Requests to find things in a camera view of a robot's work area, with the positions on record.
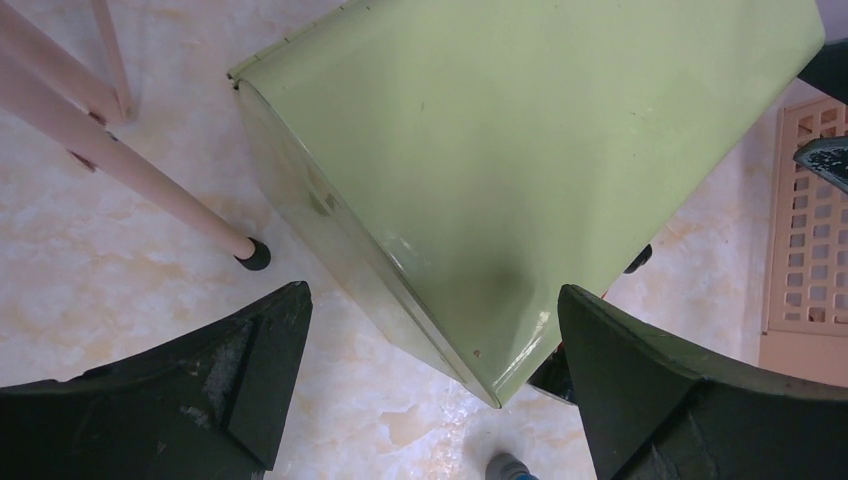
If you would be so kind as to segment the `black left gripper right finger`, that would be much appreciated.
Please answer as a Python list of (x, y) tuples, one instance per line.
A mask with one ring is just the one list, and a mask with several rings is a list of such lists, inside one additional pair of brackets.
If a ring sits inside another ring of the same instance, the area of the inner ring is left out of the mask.
[(843, 479), (847, 391), (760, 369), (566, 285), (558, 318), (601, 479)]

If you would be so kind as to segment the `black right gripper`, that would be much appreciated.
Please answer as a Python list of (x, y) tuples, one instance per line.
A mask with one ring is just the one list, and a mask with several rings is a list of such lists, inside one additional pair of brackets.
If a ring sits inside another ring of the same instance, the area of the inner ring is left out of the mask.
[[(847, 104), (848, 40), (826, 42), (798, 74), (798, 78), (822, 93)], [(801, 147), (793, 160), (844, 194), (847, 183), (847, 137), (818, 138)]]

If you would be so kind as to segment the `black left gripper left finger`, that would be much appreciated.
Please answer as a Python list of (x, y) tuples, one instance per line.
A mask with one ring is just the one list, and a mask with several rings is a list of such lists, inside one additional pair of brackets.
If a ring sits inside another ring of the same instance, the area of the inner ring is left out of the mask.
[(292, 282), (67, 381), (1, 391), (5, 479), (260, 479), (278, 457), (313, 303)]

